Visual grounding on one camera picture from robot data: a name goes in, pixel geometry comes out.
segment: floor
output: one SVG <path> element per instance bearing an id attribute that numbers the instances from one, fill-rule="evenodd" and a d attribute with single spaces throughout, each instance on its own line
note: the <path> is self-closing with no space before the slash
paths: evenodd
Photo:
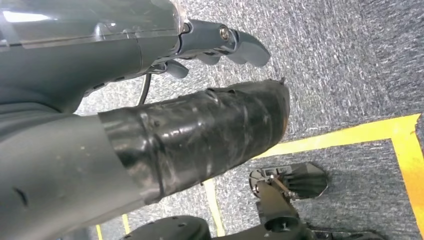
<path id="1" fill-rule="evenodd" d="M 207 87 L 285 77 L 291 115 L 283 142 L 424 112 L 424 1 L 182 0 L 182 4 L 193 19 L 253 34 L 268 47 L 271 60 L 263 68 L 227 59 L 214 66 L 184 61 L 189 75 L 154 76 L 148 102 Z M 111 84 L 86 98 L 77 113 L 133 106 L 140 87 L 140 79 Z M 415 134 L 422 150 L 422 117 Z M 393 143 L 382 139 L 267 156 L 216 177 L 223 230 L 232 234 L 259 223 L 248 185 L 252 169 L 312 161 L 330 174 L 331 184 L 321 198 L 296 203 L 301 217 L 319 227 L 372 229 L 390 240 L 421 239 Z M 424 208 L 422 201 L 418 204 L 415 209 Z M 101 232 L 100 240 L 118 240 L 149 221 L 187 214 L 206 219 L 212 234 L 217 234 L 207 192 L 199 185 L 94 226 L 89 235 L 97 240 Z"/>

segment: black electrical tape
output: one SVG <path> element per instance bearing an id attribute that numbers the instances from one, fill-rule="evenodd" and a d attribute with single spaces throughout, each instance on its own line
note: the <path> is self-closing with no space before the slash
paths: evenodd
<path id="1" fill-rule="evenodd" d="M 277 144 L 287 126 L 283 82 L 245 82 L 100 113 L 145 204 L 220 175 Z"/>

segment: transparent plastic cover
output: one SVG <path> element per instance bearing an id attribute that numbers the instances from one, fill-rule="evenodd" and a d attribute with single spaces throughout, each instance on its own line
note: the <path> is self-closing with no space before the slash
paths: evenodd
<path id="1" fill-rule="evenodd" d="M 179 9 L 170 0 L 2 0 L 0 48 L 176 36 Z"/>

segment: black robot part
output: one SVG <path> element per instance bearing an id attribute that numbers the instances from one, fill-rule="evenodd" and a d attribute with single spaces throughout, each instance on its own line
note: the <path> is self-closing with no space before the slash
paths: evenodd
<path id="1" fill-rule="evenodd" d="M 299 163 L 308 166 L 310 163 Z M 150 222 L 125 235 L 121 240 L 384 240 L 372 231 L 346 231 L 311 227 L 299 217 L 289 197 L 281 194 L 286 186 L 278 179 L 257 181 L 260 225 L 238 233 L 211 237 L 204 219 L 174 216 Z"/>
<path id="2" fill-rule="evenodd" d="M 278 81 L 210 88 L 100 113 L 106 134 L 146 203 L 215 177 L 277 144 L 289 92 Z"/>

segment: wire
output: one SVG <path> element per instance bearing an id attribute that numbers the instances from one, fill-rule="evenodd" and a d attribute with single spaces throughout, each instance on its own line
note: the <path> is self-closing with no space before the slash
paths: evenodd
<path id="1" fill-rule="evenodd" d="M 138 98 L 137 106 L 145 104 L 147 93 L 149 93 L 151 80 L 152 80 L 152 74 L 147 73 L 144 76 L 143 86 L 141 87 L 141 93 L 140 93 L 140 97 Z"/>

